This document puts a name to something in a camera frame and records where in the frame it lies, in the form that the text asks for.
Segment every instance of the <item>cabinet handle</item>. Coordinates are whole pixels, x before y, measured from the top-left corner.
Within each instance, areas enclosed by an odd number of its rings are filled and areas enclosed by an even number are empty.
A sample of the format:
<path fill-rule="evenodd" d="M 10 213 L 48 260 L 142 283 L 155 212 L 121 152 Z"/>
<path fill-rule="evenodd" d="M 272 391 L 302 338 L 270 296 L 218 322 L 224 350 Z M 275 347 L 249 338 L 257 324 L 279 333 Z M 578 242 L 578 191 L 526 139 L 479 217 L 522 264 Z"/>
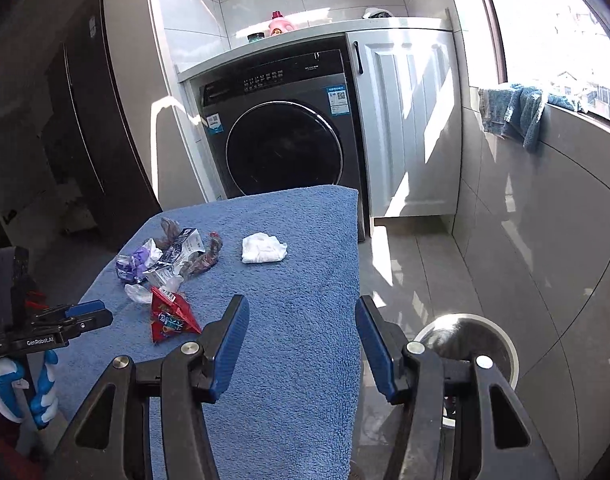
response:
<path fill-rule="evenodd" d="M 361 51 L 358 49 L 358 41 L 354 41 L 354 48 L 356 49 L 356 59 L 358 60 L 358 73 L 363 73 L 363 63 L 361 62 Z"/>

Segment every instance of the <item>washing machine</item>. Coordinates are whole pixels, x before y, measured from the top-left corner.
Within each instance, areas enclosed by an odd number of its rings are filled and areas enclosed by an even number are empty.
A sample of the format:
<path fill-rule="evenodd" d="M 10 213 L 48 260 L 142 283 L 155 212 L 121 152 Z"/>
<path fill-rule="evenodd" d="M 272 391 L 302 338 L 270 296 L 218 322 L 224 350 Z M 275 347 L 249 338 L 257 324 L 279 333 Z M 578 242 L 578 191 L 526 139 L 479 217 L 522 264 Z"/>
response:
<path fill-rule="evenodd" d="M 248 61 L 201 85 L 197 105 L 228 198 L 352 187 L 359 192 L 362 241 L 369 211 L 365 155 L 349 63 L 338 46 Z"/>

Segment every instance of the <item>red snack wrapper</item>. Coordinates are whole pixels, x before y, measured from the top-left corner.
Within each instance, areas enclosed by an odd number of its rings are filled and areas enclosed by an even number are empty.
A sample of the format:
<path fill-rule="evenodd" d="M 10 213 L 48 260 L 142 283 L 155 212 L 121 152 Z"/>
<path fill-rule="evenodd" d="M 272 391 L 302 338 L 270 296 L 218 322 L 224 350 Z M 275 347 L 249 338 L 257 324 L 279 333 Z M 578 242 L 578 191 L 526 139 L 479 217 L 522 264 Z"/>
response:
<path fill-rule="evenodd" d="M 151 288 L 151 338 L 154 343 L 181 332 L 201 333 L 189 303 L 180 294 Z"/>

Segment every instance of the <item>blue fuzzy towel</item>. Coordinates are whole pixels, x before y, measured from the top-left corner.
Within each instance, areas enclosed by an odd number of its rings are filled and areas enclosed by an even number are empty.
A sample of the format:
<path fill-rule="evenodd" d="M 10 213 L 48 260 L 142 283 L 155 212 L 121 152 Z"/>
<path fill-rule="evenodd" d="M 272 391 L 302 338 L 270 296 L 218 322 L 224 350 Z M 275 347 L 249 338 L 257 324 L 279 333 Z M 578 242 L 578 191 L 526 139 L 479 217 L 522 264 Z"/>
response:
<path fill-rule="evenodd" d="M 204 405 L 223 480 L 347 480 L 360 380 L 356 203 L 353 189 L 318 186 L 167 211 L 120 252 L 160 236 L 162 216 L 196 227 L 203 239 L 210 231 L 223 238 L 219 262 L 180 289 L 201 326 L 220 319 L 232 295 L 249 300 L 249 328 L 229 389 L 218 403 Z M 287 243 L 287 257 L 242 264 L 242 239 L 256 232 Z M 192 339 L 177 336 L 155 346 L 150 308 L 128 300 L 114 262 L 83 301 L 95 299 L 114 313 L 114 323 L 58 351 L 58 395 L 68 419 L 114 356 L 149 360 Z M 159 402 L 152 402 L 150 415 L 152 469 L 161 479 Z"/>
<path fill-rule="evenodd" d="M 547 103 L 580 111 L 578 99 L 545 92 L 535 86 L 504 83 L 494 89 L 479 89 L 479 110 L 483 131 L 520 140 L 530 153 L 536 150 L 541 133 L 541 116 Z"/>

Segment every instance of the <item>metal screw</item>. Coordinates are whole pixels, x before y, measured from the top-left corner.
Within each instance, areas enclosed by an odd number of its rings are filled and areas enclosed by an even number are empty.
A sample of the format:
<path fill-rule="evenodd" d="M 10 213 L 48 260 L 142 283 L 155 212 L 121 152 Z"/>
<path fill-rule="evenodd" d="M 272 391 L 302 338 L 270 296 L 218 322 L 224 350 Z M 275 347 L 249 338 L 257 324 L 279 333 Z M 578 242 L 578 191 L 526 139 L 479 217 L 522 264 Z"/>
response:
<path fill-rule="evenodd" d="M 406 348 L 409 353 L 416 355 L 421 355 L 425 351 L 423 343 L 419 343 L 418 341 L 410 341 L 407 343 Z"/>
<path fill-rule="evenodd" d="M 476 358 L 476 364 L 479 365 L 481 368 L 485 368 L 485 370 L 488 370 L 489 368 L 492 368 L 494 362 L 486 355 L 479 355 Z"/>
<path fill-rule="evenodd" d="M 181 346 L 181 352 L 183 354 L 192 355 L 195 354 L 200 348 L 201 346 L 198 343 L 190 341 L 189 343 L 185 343 L 183 346 Z"/>
<path fill-rule="evenodd" d="M 114 361 L 112 361 L 112 366 L 120 369 L 125 368 L 129 363 L 130 358 L 128 358 L 127 355 L 119 355 L 118 357 L 114 358 Z"/>

